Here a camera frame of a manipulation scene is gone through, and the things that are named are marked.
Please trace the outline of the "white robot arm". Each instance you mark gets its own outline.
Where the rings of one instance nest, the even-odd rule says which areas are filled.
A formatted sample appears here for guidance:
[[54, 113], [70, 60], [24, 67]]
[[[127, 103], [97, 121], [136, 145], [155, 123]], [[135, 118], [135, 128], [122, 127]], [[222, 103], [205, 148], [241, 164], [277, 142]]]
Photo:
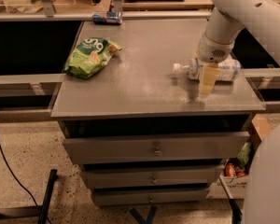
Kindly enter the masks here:
[[[196, 51], [205, 63], [227, 59], [246, 28], [280, 66], [280, 5], [273, 0], [212, 0], [214, 9]], [[245, 188], [242, 224], [280, 224], [280, 125], [259, 145]]]

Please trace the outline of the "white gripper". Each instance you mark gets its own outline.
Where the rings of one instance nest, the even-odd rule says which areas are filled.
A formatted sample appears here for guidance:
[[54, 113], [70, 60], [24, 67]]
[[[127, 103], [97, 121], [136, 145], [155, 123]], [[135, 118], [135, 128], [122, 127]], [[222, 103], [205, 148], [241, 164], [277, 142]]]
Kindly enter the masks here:
[[208, 38], [206, 34], [201, 39], [196, 50], [196, 57], [205, 63], [200, 73], [200, 94], [210, 94], [220, 75], [218, 63], [225, 61], [231, 54], [234, 43], [220, 44]]

